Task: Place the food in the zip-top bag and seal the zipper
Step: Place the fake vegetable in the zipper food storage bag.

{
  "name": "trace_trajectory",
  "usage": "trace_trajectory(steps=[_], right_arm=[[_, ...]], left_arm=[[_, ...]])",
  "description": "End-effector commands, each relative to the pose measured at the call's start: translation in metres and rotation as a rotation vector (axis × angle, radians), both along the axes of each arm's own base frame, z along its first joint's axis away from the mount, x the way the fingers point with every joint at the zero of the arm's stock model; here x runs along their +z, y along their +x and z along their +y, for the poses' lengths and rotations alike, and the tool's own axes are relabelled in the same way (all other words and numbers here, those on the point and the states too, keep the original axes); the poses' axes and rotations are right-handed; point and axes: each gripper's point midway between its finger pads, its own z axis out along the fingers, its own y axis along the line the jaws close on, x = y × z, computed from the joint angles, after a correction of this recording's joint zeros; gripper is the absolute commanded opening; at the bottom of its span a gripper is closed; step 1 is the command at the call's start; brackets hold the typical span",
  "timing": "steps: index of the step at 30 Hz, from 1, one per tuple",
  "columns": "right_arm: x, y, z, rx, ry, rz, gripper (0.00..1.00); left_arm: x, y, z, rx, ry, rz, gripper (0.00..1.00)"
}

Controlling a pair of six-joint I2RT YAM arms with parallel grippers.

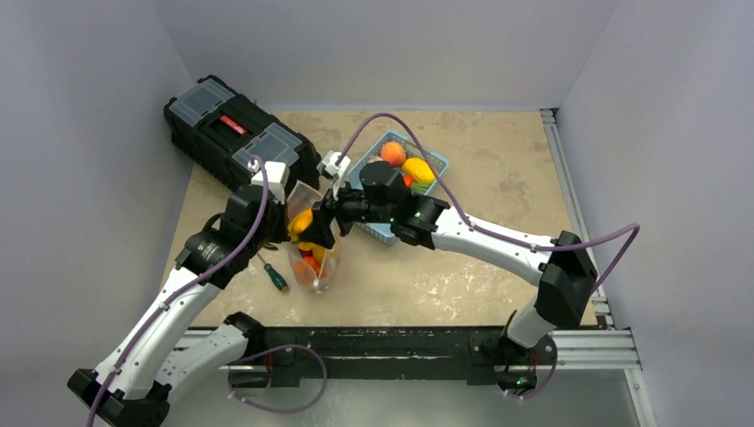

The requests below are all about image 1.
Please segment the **yellow toy bell pepper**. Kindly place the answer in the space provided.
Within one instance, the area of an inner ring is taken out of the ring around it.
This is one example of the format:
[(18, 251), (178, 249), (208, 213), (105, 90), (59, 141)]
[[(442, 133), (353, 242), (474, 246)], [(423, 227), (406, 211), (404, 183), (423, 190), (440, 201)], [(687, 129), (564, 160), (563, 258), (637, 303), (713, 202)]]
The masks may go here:
[(311, 208), (304, 209), (295, 215), (288, 223), (287, 232), (293, 242), (300, 241), (300, 235), (313, 222), (313, 212)]

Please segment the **clear zip top bag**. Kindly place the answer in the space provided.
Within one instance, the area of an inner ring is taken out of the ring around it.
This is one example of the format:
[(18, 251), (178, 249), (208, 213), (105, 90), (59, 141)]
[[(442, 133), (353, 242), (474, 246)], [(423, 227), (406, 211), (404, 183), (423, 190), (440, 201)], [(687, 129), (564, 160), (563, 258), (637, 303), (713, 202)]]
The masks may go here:
[(322, 195), (308, 184), (297, 181), (286, 200), (286, 229), (290, 242), (285, 245), (288, 261), (299, 287), (321, 294), (333, 282), (340, 263), (340, 244), (332, 249), (299, 240), (302, 226), (313, 219), (312, 206)]

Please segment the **orange toy pumpkin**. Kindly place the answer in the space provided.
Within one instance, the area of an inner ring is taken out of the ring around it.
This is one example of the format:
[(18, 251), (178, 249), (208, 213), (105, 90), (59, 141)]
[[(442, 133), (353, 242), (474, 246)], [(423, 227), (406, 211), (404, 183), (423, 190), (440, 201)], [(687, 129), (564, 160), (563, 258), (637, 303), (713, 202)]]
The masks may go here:
[(313, 257), (304, 257), (297, 260), (293, 265), (295, 280), (302, 287), (319, 288), (320, 273), (320, 263)]

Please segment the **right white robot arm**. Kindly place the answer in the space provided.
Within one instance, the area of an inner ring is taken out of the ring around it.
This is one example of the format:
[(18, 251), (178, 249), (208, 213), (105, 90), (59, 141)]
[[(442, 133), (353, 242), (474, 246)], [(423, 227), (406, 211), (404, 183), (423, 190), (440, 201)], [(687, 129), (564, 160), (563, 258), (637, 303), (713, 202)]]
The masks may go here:
[(381, 161), (366, 165), (360, 185), (328, 190), (307, 220), (292, 220), (292, 239), (332, 248), (332, 223), (347, 236), (356, 223), (389, 225), (410, 246), (464, 254), (502, 268), (536, 286), (536, 296), (517, 310), (501, 332), (496, 351), (519, 362), (550, 332), (580, 325), (598, 274), (580, 238), (528, 237), (466, 217), (444, 200), (410, 189), (396, 169)]

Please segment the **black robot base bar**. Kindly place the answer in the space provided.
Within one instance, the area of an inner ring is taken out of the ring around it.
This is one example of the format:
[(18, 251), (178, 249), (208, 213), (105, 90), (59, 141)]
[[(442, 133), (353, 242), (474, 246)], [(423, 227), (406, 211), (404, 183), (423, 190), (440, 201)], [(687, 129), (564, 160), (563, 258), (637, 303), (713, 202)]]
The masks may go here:
[(303, 380), (462, 381), (526, 393), (557, 364), (551, 337), (524, 349), (501, 326), (264, 326), (237, 312), (224, 325), (246, 341), (230, 363), (242, 388), (297, 387)]

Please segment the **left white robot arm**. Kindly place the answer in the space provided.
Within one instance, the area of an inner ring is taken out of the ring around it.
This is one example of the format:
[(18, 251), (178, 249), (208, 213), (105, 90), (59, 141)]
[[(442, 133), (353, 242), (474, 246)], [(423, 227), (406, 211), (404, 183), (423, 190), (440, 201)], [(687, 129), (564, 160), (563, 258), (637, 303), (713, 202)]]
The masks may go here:
[(243, 185), (222, 213), (190, 236), (164, 288), (137, 324), (95, 368), (79, 368), (68, 388), (89, 408), (86, 423), (158, 426), (181, 387), (196, 379), (211, 359), (234, 355), (242, 363), (262, 358), (265, 340), (232, 324), (191, 353), (190, 361), (169, 359), (197, 315), (244, 270), (262, 246), (285, 240), (285, 185)]

